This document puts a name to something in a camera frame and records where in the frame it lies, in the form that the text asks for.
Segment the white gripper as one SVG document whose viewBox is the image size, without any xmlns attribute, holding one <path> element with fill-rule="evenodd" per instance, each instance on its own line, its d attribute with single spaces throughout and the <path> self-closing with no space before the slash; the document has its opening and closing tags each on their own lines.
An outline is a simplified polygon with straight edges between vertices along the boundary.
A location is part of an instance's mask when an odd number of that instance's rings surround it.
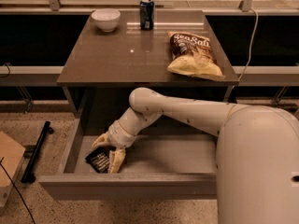
<svg viewBox="0 0 299 224">
<path fill-rule="evenodd" d="M 120 123 L 115 120 L 108 128 L 107 133 L 102 133 L 96 138 L 92 144 L 92 148 L 107 147 L 110 144 L 113 147 L 116 147 L 115 150 L 109 151 L 108 167 L 108 171 L 111 174 L 116 174 L 120 170 L 125 159 L 125 148 L 130 147 L 135 140 L 136 137 L 126 132 Z"/>
</svg>

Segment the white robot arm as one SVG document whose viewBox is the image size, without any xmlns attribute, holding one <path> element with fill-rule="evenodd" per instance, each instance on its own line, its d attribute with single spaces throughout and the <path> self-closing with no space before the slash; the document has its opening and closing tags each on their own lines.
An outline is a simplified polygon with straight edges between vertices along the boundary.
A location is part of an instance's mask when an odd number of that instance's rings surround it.
<svg viewBox="0 0 299 224">
<path fill-rule="evenodd" d="M 119 171 L 125 149 L 160 116 L 218 138 L 219 224 L 299 224 L 299 121 L 268 106 L 163 96 L 137 88 L 130 107 L 93 147 L 111 145 L 109 171 Z"/>
</svg>

